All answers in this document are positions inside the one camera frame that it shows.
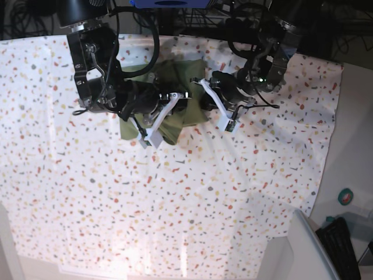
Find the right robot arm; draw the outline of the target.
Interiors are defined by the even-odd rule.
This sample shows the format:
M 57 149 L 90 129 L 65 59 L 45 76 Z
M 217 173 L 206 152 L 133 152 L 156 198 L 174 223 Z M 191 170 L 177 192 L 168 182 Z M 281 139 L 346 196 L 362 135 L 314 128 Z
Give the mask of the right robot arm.
M 70 27 L 68 46 L 75 68 L 74 81 L 79 94 L 79 116 L 86 112 L 114 113 L 124 121 L 136 114 L 169 116 L 176 105 L 175 95 L 154 82 L 134 78 L 148 74 L 160 54 L 160 38 L 150 16 L 134 6 L 118 6 L 115 1 L 57 1 L 61 27 Z M 151 31 L 154 48 L 150 62 L 134 72 L 124 72 L 117 60 L 119 29 L 102 22 L 106 15 L 135 13 Z

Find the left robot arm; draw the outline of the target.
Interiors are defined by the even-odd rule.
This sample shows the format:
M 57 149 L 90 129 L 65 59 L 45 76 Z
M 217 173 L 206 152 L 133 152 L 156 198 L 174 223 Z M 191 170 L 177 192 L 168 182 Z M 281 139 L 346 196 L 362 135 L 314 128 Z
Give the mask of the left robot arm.
M 244 3 L 227 20 L 230 50 L 246 60 L 235 73 L 214 71 L 207 84 L 223 107 L 237 113 L 256 106 L 256 96 L 283 82 L 288 62 L 312 27 L 319 5 L 313 1 Z

